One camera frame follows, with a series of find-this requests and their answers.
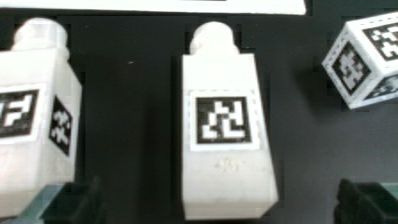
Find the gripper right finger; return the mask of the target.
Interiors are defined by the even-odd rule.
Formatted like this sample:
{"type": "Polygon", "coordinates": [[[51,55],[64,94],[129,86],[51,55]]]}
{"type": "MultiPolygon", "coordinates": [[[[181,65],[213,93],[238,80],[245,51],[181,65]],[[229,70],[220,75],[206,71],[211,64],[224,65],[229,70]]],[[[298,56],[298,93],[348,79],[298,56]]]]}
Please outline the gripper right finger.
{"type": "Polygon", "coordinates": [[[398,183],[341,180],[334,224],[398,224],[398,183]]]}

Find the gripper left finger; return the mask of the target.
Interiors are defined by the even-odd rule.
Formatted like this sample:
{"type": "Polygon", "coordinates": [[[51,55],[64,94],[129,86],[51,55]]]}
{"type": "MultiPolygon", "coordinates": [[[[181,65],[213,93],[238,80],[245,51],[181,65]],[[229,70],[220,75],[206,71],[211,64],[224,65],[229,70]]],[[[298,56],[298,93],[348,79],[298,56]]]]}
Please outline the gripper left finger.
{"type": "Polygon", "coordinates": [[[106,224],[99,179],[48,185],[10,224],[106,224]]]}

